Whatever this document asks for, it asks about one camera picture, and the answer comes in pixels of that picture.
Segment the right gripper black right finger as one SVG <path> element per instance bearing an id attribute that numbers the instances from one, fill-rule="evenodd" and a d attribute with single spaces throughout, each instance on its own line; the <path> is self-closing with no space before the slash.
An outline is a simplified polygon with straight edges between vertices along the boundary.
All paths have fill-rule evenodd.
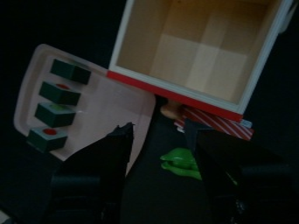
<path id="1" fill-rule="evenodd" d="M 186 120 L 212 224 L 299 224 L 289 166 L 269 150 Z"/>

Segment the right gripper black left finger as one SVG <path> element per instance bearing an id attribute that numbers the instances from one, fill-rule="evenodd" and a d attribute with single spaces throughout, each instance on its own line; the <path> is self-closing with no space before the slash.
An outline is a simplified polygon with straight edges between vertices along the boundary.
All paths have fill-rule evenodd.
<path id="1" fill-rule="evenodd" d="M 113 131 L 61 163 L 50 179 L 41 224 L 120 224 L 133 124 Z"/>

